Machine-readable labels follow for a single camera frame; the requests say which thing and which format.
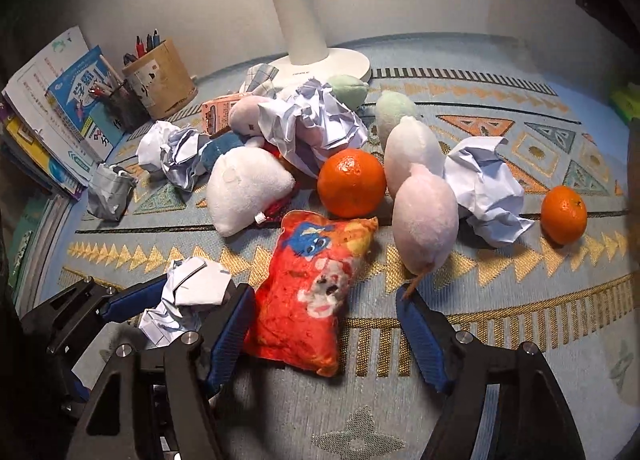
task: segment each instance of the green plush toy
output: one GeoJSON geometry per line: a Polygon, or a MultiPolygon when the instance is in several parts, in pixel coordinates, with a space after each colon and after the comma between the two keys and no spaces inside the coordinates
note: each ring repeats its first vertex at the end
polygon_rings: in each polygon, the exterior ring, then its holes
{"type": "Polygon", "coordinates": [[[351,75],[334,75],[326,80],[338,99],[352,112],[357,110],[367,98],[369,86],[351,75]]]}
{"type": "Polygon", "coordinates": [[[418,116],[415,104],[409,97],[400,92],[392,92],[390,90],[382,92],[380,98],[376,101],[375,112],[382,151],[385,151],[389,133],[400,123],[400,119],[405,116],[418,116]]]}

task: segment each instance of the plaid cloth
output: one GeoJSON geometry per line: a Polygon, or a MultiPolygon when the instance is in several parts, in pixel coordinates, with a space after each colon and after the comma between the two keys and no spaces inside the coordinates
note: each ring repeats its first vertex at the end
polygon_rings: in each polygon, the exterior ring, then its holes
{"type": "Polygon", "coordinates": [[[247,70],[240,91],[274,99],[276,91],[273,88],[272,79],[276,77],[277,73],[278,69],[275,66],[267,65],[267,63],[254,65],[247,70]]]}

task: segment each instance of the pencil cup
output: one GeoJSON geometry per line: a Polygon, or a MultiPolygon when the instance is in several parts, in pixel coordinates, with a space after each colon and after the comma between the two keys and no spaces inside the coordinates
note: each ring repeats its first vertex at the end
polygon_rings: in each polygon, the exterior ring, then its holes
{"type": "Polygon", "coordinates": [[[127,81],[118,86],[104,104],[126,132],[134,132],[149,120],[149,112],[127,81]]]}
{"type": "Polygon", "coordinates": [[[198,93],[171,39],[126,65],[122,73],[153,120],[173,115],[198,93]]]}

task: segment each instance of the tangerine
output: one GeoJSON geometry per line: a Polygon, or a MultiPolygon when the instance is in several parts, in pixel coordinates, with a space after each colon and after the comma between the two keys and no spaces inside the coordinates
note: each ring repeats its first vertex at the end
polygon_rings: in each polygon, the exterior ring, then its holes
{"type": "Polygon", "coordinates": [[[558,185],[542,201],[540,225],[556,244],[573,243],[587,228],[587,207],[577,192],[558,185]]]}
{"type": "Polygon", "coordinates": [[[342,150],[318,174],[320,201],[341,218],[358,218],[375,209],[386,191],[385,169],[370,153],[342,150]]]}

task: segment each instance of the red plush pillow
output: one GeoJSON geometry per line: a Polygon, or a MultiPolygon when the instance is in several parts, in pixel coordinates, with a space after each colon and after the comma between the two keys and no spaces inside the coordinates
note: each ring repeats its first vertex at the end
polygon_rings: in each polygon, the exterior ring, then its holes
{"type": "Polygon", "coordinates": [[[308,211],[282,219],[258,315],[244,340],[254,356],[331,377],[338,369],[337,312],[378,220],[329,220],[308,211]]]}

